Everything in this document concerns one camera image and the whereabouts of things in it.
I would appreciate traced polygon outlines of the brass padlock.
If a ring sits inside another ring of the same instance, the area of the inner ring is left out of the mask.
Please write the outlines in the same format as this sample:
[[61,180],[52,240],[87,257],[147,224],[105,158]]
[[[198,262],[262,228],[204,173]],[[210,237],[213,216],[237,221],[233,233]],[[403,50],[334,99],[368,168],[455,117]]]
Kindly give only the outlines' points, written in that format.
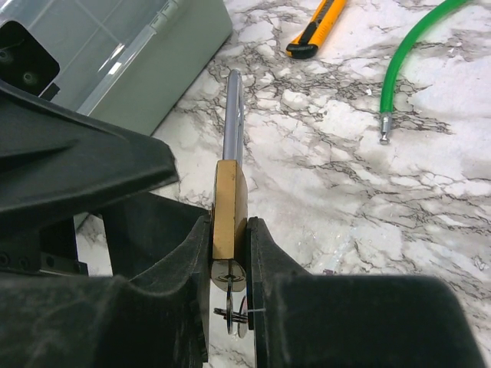
[[211,279],[223,291],[246,287],[245,231],[248,188],[242,169],[244,147],[244,93],[242,75],[230,71],[222,159],[216,164],[212,210]]

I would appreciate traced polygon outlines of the green cable lock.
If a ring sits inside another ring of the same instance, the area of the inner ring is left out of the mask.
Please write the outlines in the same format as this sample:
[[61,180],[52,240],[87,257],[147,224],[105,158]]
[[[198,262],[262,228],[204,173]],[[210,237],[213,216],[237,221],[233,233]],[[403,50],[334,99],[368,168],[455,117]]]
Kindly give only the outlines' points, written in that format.
[[381,145],[388,145],[390,142],[390,131],[393,123],[395,85],[397,76],[406,57],[426,31],[429,31],[437,22],[463,7],[466,3],[466,0],[446,0],[440,3],[436,8],[423,16],[418,23],[408,31],[397,47],[397,50],[394,52],[384,76],[379,104],[381,124],[381,136],[379,142]]

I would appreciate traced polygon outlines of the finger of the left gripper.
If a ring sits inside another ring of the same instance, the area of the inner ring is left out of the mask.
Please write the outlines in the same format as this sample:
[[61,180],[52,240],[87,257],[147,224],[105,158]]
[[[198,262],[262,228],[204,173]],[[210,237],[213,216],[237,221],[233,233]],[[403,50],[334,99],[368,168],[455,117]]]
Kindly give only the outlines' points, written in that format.
[[1,85],[1,270],[41,269],[41,233],[176,182],[162,141]]

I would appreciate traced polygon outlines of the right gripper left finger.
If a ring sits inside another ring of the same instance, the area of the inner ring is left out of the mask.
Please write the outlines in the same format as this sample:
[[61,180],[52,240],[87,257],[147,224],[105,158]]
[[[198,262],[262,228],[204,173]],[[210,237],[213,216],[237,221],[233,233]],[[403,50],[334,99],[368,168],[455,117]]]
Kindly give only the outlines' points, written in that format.
[[1,280],[3,367],[200,367],[209,357],[210,220],[126,279]]

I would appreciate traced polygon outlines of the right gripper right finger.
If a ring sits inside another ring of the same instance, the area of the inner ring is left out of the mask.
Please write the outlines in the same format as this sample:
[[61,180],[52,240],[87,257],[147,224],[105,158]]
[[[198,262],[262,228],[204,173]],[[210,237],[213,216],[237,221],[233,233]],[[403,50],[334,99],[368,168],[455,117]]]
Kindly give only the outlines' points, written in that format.
[[316,275],[251,218],[249,329],[258,367],[482,367],[456,295],[412,275]]

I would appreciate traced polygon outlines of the spare silver keys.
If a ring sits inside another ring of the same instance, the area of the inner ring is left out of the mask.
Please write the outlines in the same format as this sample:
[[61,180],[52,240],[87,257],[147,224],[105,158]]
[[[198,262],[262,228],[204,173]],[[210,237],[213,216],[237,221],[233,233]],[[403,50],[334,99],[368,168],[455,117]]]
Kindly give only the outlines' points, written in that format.
[[226,321],[228,335],[237,329],[237,335],[243,339],[249,329],[247,298],[242,297],[240,308],[234,310],[234,295],[246,289],[246,271],[234,260],[214,260],[211,269],[211,280],[215,286],[226,293],[226,306],[215,308],[214,313]]

